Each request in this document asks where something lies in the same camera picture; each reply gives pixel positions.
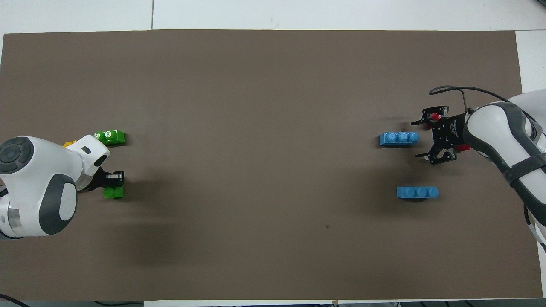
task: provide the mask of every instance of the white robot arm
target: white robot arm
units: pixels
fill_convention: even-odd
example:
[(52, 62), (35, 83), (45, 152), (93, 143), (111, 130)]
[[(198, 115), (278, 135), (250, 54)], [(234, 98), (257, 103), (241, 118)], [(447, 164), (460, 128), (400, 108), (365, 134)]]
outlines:
[(76, 192), (88, 187), (110, 151), (86, 135), (63, 148), (34, 137), (0, 144), (0, 239), (53, 235), (76, 209)]
[(466, 144), (491, 160), (523, 201), (527, 224), (546, 249), (527, 212), (546, 235), (546, 134), (541, 126), (546, 125), (546, 90), (518, 95), (511, 101), (471, 87), (437, 87), (429, 94), (466, 89), (480, 90), (502, 101), (476, 110), (467, 108), (453, 117), (446, 116), (449, 108), (445, 106), (424, 109), (421, 120), (412, 124), (429, 125), (435, 143), (431, 151), (417, 156), (425, 156), (431, 164), (448, 162), (456, 159), (454, 149)]

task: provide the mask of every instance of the black round button pad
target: black round button pad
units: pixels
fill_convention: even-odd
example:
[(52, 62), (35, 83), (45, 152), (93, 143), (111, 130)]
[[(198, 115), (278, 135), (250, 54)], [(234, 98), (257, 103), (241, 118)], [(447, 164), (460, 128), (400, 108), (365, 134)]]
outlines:
[(23, 168), (34, 154), (34, 145), (26, 137), (9, 139), (0, 144), (0, 174), (7, 175)]

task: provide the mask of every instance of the black strap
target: black strap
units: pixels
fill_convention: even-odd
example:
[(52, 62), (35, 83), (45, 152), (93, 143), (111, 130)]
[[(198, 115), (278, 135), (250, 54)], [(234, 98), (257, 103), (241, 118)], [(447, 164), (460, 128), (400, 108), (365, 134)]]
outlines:
[(514, 166), (506, 170), (502, 175), (509, 184), (512, 184), (516, 179), (527, 175), (528, 173), (546, 166), (546, 153), (531, 156), (523, 161), (520, 161)]

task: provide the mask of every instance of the blue lego brick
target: blue lego brick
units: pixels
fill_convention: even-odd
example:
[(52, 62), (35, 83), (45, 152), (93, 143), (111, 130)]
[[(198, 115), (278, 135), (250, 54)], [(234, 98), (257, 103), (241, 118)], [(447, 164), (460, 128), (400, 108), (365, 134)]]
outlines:
[(397, 186), (398, 198), (436, 198), (438, 189), (435, 186)]
[(385, 132), (379, 135), (379, 145), (412, 145), (419, 140), (417, 132)]

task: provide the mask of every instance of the toy building block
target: toy building block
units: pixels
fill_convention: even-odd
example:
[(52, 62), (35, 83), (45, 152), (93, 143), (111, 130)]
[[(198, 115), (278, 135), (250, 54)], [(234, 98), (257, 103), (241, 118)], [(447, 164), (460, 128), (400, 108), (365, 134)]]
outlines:
[(438, 189), (435, 186), (397, 186), (398, 198), (436, 198)]
[(97, 131), (93, 136), (106, 146), (125, 143), (125, 132), (119, 130)]
[(121, 198), (123, 197), (123, 187), (122, 186), (105, 187), (103, 191), (103, 195), (105, 198)]
[(379, 135), (379, 145), (412, 145), (419, 140), (417, 132), (385, 132)]

